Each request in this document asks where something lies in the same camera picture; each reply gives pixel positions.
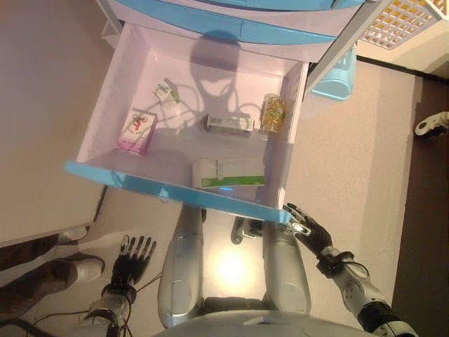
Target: drawer handle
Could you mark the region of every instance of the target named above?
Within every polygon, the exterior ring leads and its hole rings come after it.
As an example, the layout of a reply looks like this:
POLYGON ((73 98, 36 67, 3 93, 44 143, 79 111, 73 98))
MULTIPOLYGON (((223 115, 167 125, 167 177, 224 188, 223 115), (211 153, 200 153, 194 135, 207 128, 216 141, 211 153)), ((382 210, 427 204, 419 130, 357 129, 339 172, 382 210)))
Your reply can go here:
POLYGON ((152 18, 219 39, 277 45, 321 44, 335 40, 335 37, 330 35, 303 32, 267 23, 234 18, 159 0, 117 1, 152 18))
POLYGON ((240 8, 256 8, 274 11, 329 11, 360 6, 364 0, 194 0, 240 8))
POLYGON ((249 201, 241 201, 190 187, 132 176, 123 172, 75 161, 68 161, 65 164, 65 170, 104 185, 154 195, 164 199, 182 201, 204 209, 217 209, 219 211, 239 214, 248 218, 259 218, 275 223, 288 223, 291 217, 290 213, 283 209, 273 209, 249 201))

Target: cable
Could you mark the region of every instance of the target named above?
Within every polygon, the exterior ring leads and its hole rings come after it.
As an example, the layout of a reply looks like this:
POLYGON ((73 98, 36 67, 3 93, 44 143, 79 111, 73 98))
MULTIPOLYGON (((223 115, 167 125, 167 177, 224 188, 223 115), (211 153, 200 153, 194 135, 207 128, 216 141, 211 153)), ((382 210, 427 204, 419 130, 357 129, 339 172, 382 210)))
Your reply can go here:
POLYGON ((359 266, 359 267, 362 267, 362 268, 365 270, 365 272, 366 272, 368 278, 370 277, 370 271, 367 269, 367 267, 365 267, 365 266, 362 265, 361 263, 358 263, 358 262, 356 262, 356 261, 342 261, 342 264, 343 264, 343 265, 357 265, 357 266, 359 266))
MULTIPOLYGON (((146 283, 140 289, 138 289, 136 291, 136 293, 145 289, 150 284, 153 284, 155 281, 160 279, 161 275, 162 275, 162 271, 160 271, 155 277, 153 277, 153 279, 151 279, 148 283, 146 283)), ((123 337, 126 336, 126 331, 128 331, 130 337, 133 337, 133 333, 131 332, 129 325, 128 325, 128 322, 129 322, 129 319, 131 316, 131 302, 129 301, 128 298, 126 298, 126 300, 128 301, 128 304, 129 304, 129 313, 128 313, 127 318, 125 319, 125 325, 124 325, 124 329, 123 329, 123 337)), ((6 321, 0 322, 0 328, 5 325, 16 325, 16 326, 19 326, 20 328, 24 329, 27 332, 26 337, 29 336, 29 333, 32 333, 38 337, 54 337, 53 335, 50 335, 50 334, 38 329, 36 327, 36 324, 38 324, 40 321, 43 321, 44 319, 47 319, 47 318, 50 318, 53 316, 80 315, 80 314, 86 314, 87 312, 89 312, 89 310, 73 311, 73 312, 55 312, 53 314, 44 315, 44 316, 38 318, 36 321, 34 321, 33 324, 26 322, 23 319, 8 319, 6 321)))
POLYGON ((28 333, 31 333, 33 336, 36 337, 56 337, 54 335, 50 335, 49 333, 46 333, 45 331, 42 331, 41 329, 35 327, 33 324, 20 319, 20 318, 14 318, 14 319, 5 319, 4 321, 0 322, 0 329, 7 325, 16 325, 19 328, 25 330, 28 333))
POLYGON ((129 319, 130 319, 130 317, 131 317, 131 311, 132 311, 132 307, 131 307, 131 301, 130 301, 130 299, 127 297, 127 296, 125 296, 125 298, 126 298, 126 300, 128 301, 128 305, 129 305, 129 311, 128 311, 128 316, 127 316, 127 318, 125 319, 125 325, 123 326, 124 328, 123 328, 123 337, 126 337, 126 330, 128 330, 128 331, 130 331, 130 329, 129 329, 129 326, 128 326, 128 322, 129 322, 129 319))
POLYGON ((65 315, 80 315, 80 314, 86 314, 87 312, 89 312, 89 310, 82 310, 82 311, 73 311, 73 312, 56 312, 54 314, 48 314, 48 315, 44 315, 40 318, 38 318, 36 321, 34 321, 32 326, 36 326, 36 324, 38 324, 40 321, 53 317, 53 316, 65 316, 65 315))
POLYGON ((136 293, 138 293, 139 291, 141 291, 141 290, 147 288, 150 284, 153 284, 155 281, 157 281, 158 279, 160 279, 161 276, 162 276, 162 271, 160 271, 155 277, 153 277, 153 279, 152 279, 150 282, 146 283, 144 286, 142 286, 142 288, 138 289, 138 290, 136 291, 136 293))
POLYGON ((126 325, 126 329, 127 329, 128 332, 129 332, 129 336, 130 336, 130 337, 134 337, 133 334, 131 333, 131 330, 129 329, 129 326, 128 326, 128 325, 126 325))
MULTIPOLYGON (((157 275, 155 277, 153 277, 148 283, 144 284, 140 289, 138 289, 136 291, 136 293, 138 293, 139 291, 145 289, 146 287, 148 287, 150 284, 153 284, 155 281, 157 281, 158 279, 160 279, 162 276, 162 271, 158 272, 157 275)), ((128 325, 129 323, 129 319, 131 317, 131 302, 129 301, 129 298, 126 297, 126 300, 128 301, 129 304, 129 313, 127 318, 125 319, 125 324, 123 326, 123 337, 126 337, 126 332, 129 333, 130 337, 133 337, 133 333, 131 332, 131 329, 128 325)))

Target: yellow capsule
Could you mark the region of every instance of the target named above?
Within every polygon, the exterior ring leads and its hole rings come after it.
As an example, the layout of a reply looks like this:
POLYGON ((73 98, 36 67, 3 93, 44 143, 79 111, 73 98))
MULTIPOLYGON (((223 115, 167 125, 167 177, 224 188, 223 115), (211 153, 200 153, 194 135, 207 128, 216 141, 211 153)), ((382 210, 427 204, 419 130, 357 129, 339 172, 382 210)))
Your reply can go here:
POLYGON ((263 133, 280 133, 285 115, 285 101, 276 94, 266 94, 264 97, 264 106, 262 109, 261 131, 263 133))

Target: silver robot leg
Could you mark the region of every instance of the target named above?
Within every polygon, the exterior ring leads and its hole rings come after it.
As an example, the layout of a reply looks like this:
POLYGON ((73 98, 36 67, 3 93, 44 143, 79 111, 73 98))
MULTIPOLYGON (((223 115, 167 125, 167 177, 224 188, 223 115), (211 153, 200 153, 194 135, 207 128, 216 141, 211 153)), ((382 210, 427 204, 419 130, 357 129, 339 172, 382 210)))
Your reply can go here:
POLYGON ((168 328, 199 314, 203 302, 201 209, 182 205, 163 263, 158 291, 159 319, 168 328))
POLYGON ((309 314, 309 284, 294 236, 280 226, 265 223, 263 258, 269 309, 309 314))

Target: plastic storage cabinet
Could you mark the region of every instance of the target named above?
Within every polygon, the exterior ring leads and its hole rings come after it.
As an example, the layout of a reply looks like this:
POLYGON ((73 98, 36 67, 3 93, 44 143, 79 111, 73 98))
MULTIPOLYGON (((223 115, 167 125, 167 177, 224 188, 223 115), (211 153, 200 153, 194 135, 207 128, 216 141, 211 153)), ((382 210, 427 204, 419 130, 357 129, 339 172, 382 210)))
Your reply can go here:
POLYGON ((379 4, 361 8, 356 0, 335 6, 331 0, 247 0, 245 6, 232 0, 97 1, 109 6, 107 15, 116 16, 109 23, 117 30, 117 18, 126 24, 78 157, 67 162, 67 170, 117 188, 287 222, 282 205, 309 62, 347 49, 338 46, 341 41, 352 45, 358 32, 354 38, 339 37, 339 43, 338 34, 352 26, 355 12, 362 13, 365 29, 380 12, 379 4), (280 3, 294 7, 278 8, 280 3), (152 91, 165 78, 177 86, 181 101, 164 111, 152 91), (202 129, 203 118, 211 112, 251 114, 259 129, 266 93, 280 95, 287 104, 278 135, 255 132, 247 139, 202 129), (145 156, 116 146, 131 108, 158 114, 145 156), (263 158, 264 186, 191 188, 193 161, 242 157, 263 158))

